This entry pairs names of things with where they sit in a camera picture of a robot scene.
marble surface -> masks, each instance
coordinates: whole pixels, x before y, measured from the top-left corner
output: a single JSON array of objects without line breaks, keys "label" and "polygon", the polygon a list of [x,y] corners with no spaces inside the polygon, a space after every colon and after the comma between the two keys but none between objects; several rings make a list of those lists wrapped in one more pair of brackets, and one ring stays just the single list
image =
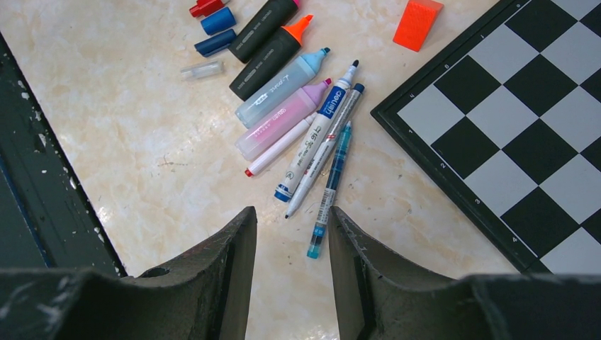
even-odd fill
[{"label": "marble surface", "polygon": [[[406,0],[303,0],[315,15],[305,51],[328,46],[319,79],[361,60],[366,94],[336,204],[410,260],[453,278],[514,268],[382,130],[369,111],[468,27],[495,0],[445,4],[421,52],[392,43]],[[245,129],[228,84],[241,70],[183,82],[206,38],[192,1],[0,0],[0,30],[42,106],[130,275],[218,231],[243,207],[259,218],[248,339],[337,339],[326,250],[305,252],[325,176],[284,220],[273,198],[289,150],[258,178],[233,142]],[[263,0],[232,0],[239,31]]]}]

barcode label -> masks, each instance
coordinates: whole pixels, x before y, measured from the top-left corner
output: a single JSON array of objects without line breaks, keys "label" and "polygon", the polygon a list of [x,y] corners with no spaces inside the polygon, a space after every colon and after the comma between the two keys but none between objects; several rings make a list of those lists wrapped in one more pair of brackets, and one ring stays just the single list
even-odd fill
[{"label": "barcode label", "polygon": [[334,196],[336,196],[336,190],[326,188],[323,192],[320,211],[318,212],[318,223],[327,225],[327,211],[334,204]]}]

eraser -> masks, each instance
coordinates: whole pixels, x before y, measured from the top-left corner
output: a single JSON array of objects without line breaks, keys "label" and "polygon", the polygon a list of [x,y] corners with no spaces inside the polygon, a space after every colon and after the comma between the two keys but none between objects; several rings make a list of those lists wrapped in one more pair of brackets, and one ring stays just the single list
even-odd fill
[{"label": "eraser", "polygon": [[443,7],[433,0],[409,0],[393,41],[419,52]]}]

orange highlighter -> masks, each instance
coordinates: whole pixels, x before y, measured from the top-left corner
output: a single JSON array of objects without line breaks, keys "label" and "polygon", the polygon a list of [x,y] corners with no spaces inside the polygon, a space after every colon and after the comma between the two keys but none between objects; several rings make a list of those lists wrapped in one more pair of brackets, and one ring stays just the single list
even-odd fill
[{"label": "orange highlighter", "polygon": [[303,32],[311,19],[313,16],[308,15],[294,25],[278,28],[230,84],[236,96],[246,101],[294,57],[303,45]]}]

pink marker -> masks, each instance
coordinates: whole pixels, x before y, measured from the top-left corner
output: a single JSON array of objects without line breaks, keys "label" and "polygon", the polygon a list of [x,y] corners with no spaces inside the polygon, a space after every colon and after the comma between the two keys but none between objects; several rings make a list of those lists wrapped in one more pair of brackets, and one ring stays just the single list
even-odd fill
[{"label": "pink marker", "polygon": [[307,85],[292,93],[255,126],[240,136],[235,145],[248,161],[257,158],[291,128],[318,108],[330,78],[316,85]]}]

